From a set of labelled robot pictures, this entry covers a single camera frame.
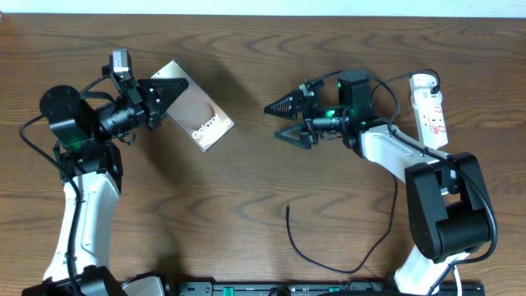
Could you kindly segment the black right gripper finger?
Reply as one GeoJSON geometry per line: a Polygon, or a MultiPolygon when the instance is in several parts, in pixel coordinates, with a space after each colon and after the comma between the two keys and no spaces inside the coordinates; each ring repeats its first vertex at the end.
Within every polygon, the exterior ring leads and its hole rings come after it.
{"type": "Polygon", "coordinates": [[[310,133],[305,123],[282,128],[275,132],[275,138],[302,149],[311,149],[310,133]]]}
{"type": "Polygon", "coordinates": [[[264,107],[264,114],[287,119],[290,121],[298,120],[298,113],[302,109],[303,92],[293,90],[281,99],[264,107]]]}

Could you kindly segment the bronze Galaxy smartphone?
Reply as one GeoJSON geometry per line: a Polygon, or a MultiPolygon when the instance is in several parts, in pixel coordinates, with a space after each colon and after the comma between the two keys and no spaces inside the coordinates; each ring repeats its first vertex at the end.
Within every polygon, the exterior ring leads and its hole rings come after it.
{"type": "Polygon", "coordinates": [[[175,60],[159,69],[152,78],[187,80],[188,88],[168,107],[167,114],[202,152],[208,151],[235,126],[234,121],[175,60]]]}

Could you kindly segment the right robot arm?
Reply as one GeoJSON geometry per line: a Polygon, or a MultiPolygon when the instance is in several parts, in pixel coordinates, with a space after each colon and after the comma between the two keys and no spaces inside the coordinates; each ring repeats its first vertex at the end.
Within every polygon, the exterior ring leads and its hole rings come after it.
{"type": "Polygon", "coordinates": [[[341,139],[364,160],[386,169],[406,187],[413,249],[383,288],[391,295],[438,295],[446,276],[461,265],[488,259],[498,226],[477,158],[444,151],[447,133],[441,79],[432,69],[408,73],[418,137],[404,134],[393,118],[375,111],[373,95],[389,83],[366,70],[337,72],[339,102],[320,102],[323,77],[267,105],[265,113],[288,119],[275,137],[310,149],[321,139],[341,139]]]}

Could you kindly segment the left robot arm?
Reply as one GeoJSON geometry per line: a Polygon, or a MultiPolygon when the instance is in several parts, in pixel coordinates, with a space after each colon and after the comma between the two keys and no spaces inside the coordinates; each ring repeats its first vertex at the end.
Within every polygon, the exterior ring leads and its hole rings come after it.
{"type": "Polygon", "coordinates": [[[188,88],[185,78],[114,78],[119,96],[60,85],[39,103],[58,141],[43,157],[58,169],[66,204],[57,249],[41,284],[24,295],[176,295],[155,272],[121,282],[110,272],[113,212],[122,193],[122,158],[115,145],[139,126],[160,125],[188,88]]]}

